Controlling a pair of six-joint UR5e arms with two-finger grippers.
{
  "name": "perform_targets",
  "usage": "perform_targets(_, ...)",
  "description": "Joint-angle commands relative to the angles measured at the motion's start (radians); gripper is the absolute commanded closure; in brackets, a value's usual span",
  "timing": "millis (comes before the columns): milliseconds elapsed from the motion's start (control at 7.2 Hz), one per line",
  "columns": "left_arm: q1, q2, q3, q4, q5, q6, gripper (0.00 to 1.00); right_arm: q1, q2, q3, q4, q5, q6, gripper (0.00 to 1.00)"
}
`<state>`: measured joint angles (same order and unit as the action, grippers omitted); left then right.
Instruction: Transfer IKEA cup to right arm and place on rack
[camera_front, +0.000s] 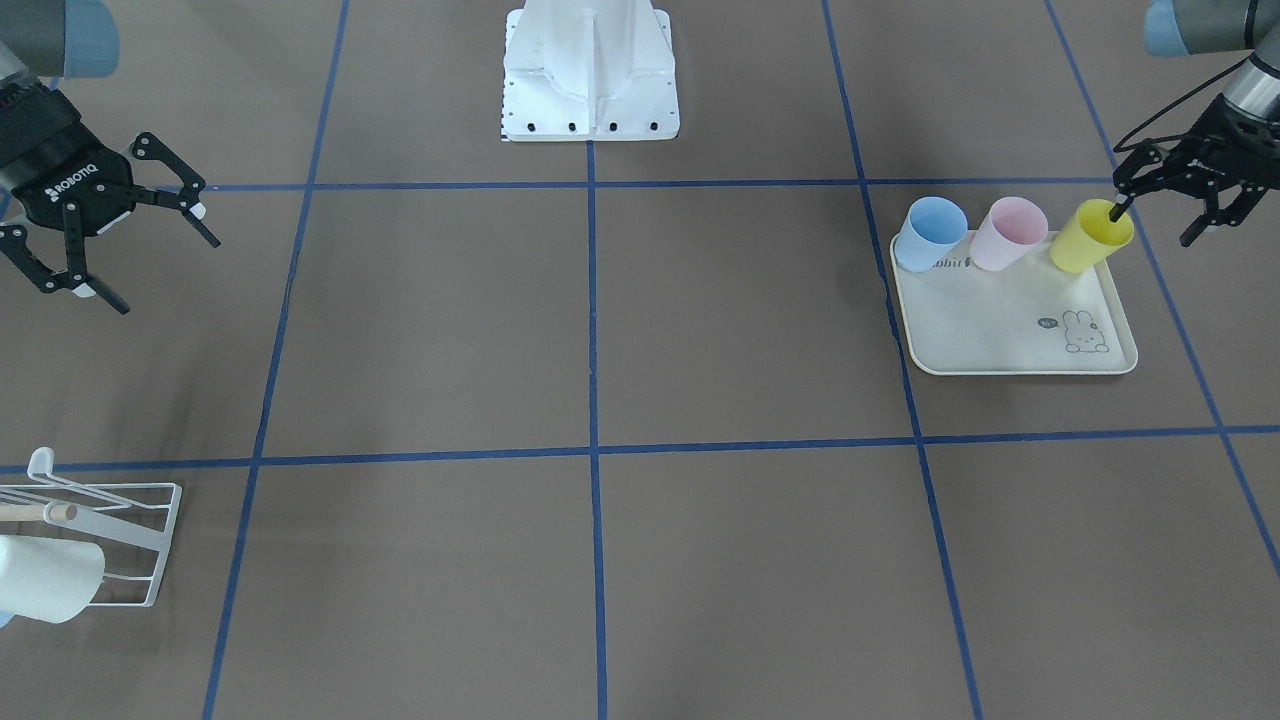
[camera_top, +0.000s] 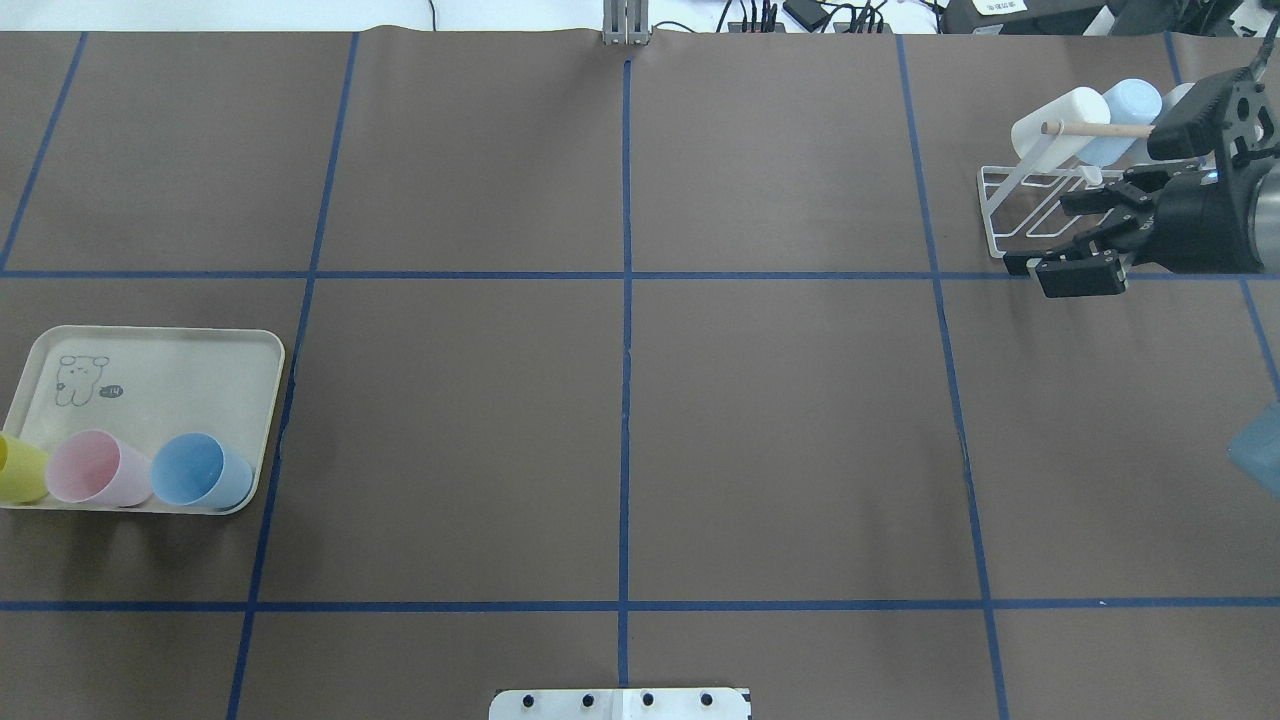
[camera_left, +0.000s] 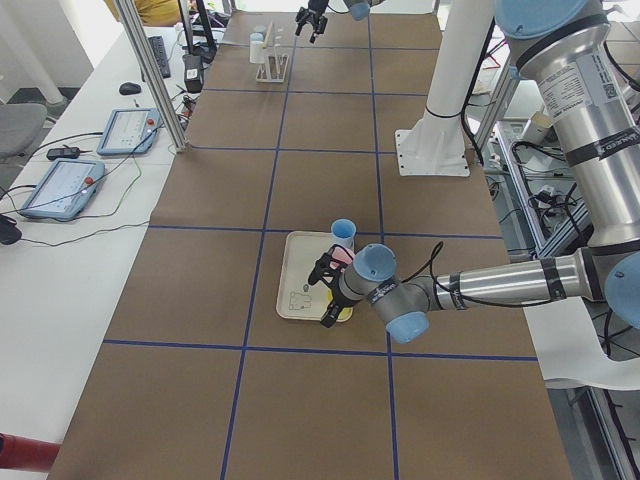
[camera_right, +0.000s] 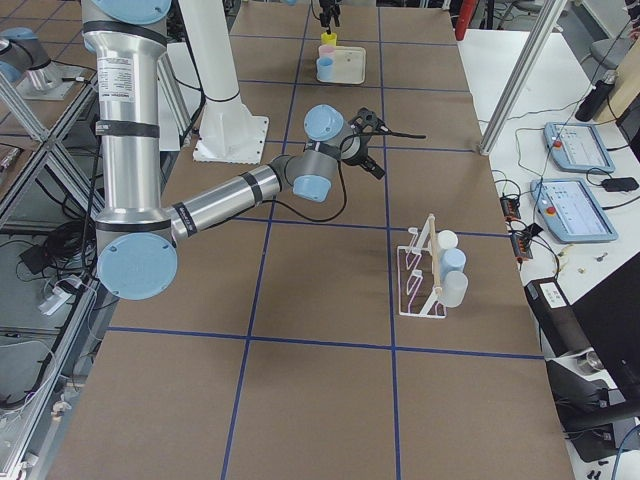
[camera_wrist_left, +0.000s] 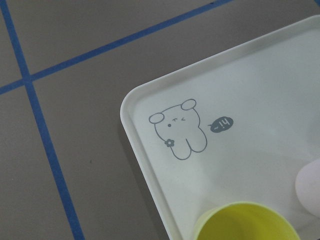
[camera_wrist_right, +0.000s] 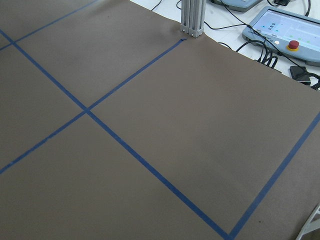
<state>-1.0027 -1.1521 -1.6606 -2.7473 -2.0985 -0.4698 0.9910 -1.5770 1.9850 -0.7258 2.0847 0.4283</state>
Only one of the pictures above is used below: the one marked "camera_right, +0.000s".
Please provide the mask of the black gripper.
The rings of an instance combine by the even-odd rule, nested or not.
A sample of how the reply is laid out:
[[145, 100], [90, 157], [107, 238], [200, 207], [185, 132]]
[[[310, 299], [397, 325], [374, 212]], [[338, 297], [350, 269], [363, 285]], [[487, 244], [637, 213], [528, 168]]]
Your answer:
[[333, 15], [334, 24], [336, 27], [340, 27], [340, 0], [319, 0], [319, 5], [322, 11], [320, 16], [321, 25], [323, 27], [330, 26], [330, 15]]
[[344, 163], [349, 166], [360, 166], [377, 180], [385, 176], [385, 170], [368, 153], [368, 143], [376, 134], [396, 138], [426, 140], [425, 134], [411, 134], [389, 130], [377, 114], [362, 107], [350, 121], [352, 134], [344, 141]]

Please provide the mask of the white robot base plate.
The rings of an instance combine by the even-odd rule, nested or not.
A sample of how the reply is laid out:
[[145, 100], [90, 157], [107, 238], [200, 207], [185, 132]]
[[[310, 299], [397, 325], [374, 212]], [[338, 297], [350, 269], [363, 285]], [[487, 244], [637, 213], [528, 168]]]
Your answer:
[[223, 3], [180, 5], [206, 98], [195, 159], [257, 164], [269, 119], [252, 115], [242, 101]]

